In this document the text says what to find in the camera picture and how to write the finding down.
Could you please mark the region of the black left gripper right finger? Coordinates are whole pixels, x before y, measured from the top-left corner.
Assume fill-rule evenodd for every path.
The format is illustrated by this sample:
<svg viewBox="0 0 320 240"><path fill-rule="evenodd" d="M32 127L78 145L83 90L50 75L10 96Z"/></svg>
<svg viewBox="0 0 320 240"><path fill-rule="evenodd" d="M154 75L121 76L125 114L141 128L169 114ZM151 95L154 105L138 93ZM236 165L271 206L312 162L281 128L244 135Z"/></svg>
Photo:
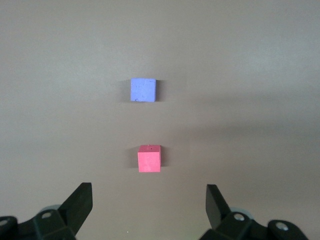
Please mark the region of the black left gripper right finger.
<svg viewBox="0 0 320 240"><path fill-rule="evenodd" d="M289 221L276 219L263 226L245 213L232 211L215 184L206 186L205 210L211 228L202 240L308 240Z"/></svg>

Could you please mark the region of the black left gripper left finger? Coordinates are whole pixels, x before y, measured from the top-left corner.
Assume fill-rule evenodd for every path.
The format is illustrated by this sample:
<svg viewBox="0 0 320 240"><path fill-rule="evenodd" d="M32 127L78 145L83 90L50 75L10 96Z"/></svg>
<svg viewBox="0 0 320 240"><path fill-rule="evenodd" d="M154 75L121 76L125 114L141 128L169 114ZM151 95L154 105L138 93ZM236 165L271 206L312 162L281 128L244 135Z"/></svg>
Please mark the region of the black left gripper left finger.
<svg viewBox="0 0 320 240"><path fill-rule="evenodd" d="M2 240L75 240L93 208L90 182L81 183L57 208L45 209L19 223L14 216L0 218Z"/></svg>

